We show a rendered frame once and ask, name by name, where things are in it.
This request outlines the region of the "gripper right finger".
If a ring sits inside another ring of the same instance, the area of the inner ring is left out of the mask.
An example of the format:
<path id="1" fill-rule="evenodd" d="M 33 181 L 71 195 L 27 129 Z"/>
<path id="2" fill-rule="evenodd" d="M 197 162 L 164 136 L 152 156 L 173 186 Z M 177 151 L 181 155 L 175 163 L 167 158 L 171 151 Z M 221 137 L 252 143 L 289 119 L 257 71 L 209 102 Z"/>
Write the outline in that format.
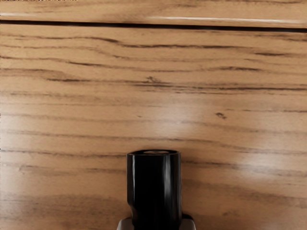
<path id="1" fill-rule="evenodd" d="M 185 213 L 182 214 L 179 230 L 196 230 L 196 225 L 191 215 Z"/>

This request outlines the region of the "wooden cabinet with black knob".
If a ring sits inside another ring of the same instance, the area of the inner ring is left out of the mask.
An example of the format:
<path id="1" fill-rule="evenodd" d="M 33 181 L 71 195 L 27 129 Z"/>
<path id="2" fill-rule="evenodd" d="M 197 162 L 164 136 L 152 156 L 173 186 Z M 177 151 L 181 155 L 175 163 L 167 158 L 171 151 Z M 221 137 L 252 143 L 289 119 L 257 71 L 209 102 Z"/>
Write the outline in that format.
<path id="1" fill-rule="evenodd" d="M 116 230 L 140 149 L 197 230 L 307 230 L 307 0 L 1 0 L 0 114 L 0 230 Z"/>

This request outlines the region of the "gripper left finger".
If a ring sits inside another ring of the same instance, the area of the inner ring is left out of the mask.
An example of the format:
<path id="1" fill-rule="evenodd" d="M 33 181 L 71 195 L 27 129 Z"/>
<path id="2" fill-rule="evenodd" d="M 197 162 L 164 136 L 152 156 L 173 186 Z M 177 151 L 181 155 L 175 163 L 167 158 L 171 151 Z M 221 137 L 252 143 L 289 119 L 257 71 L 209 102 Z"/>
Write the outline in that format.
<path id="1" fill-rule="evenodd" d="M 132 230 L 132 218 L 123 218 L 119 221 L 117 230 Z"/>

